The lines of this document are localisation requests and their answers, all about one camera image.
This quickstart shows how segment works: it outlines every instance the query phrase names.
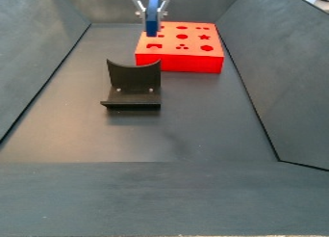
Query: gray wall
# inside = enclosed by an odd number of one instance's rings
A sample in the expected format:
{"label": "gray wall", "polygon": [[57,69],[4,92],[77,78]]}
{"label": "gray wall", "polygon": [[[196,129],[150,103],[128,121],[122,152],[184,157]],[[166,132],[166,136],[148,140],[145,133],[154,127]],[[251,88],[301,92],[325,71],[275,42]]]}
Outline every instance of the gray wall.
{"label": "gray wall", "polygon": [[279,159],[329,169],[327,13],[237,0],[217,24]]}
{"label": "gray wall", "polygon": [[[130,0],[70,0],[93,23],[137,23]],[[165,20],[214,22],[235,0],[170,0]]]}
{"label": "gray wall", "polygon": [[0,140],[88,27],[66,0],[0,0]]}

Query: red block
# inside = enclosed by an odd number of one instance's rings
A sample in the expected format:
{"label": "red block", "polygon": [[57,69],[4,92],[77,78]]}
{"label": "red block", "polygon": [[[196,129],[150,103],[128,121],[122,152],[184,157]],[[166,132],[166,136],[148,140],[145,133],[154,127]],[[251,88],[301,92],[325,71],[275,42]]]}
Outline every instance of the red block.
{"label": "red block", "polygon": [[162,22],[156,38],[142,32],[134,57],[138,66],[161,59],[162,71],[219,73],[223,50],[214,24]]}

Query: circular hole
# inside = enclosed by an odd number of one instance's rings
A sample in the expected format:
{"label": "circular hole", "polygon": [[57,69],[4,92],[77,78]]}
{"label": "circular hole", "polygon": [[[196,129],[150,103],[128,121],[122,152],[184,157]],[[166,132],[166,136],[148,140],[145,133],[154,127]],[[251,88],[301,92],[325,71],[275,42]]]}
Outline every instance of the circular hole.
{"label": "circular hole", "polygon": [[211,51],[213,50],[213,47],[209,46],[209,45],[204,45],[204,46],[201,46],[201,50],[204,50],[204,51]]}
{"label": "circular hole", "polygon": [[178,34],[176,37],[181,40],[185,40],[189,36],[185,34]]}

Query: star-shaped hole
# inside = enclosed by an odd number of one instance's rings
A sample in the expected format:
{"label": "star-shaped hole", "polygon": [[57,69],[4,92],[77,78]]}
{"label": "star-shaped hole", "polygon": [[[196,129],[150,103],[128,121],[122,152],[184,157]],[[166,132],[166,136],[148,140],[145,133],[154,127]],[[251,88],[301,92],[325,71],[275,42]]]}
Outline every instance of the star-shaped hole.
{"label": "star-shaped hole", "polygon": [[207,35],[201,35],[200,38],[201,38],[201,40],[209,40],[210,36],[207,36]]}

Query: black plastic piece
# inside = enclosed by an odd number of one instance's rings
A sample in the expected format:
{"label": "black plastic piece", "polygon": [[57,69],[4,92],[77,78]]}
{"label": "black plastic piece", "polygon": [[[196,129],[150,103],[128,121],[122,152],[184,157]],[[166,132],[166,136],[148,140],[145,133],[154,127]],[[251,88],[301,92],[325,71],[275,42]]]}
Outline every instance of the black plastic piece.
{"label": "black plastic piece", "polygon": [[110,90],[106,108],[161,107],[161,61],[146,66],[122,66],[106,60]]}

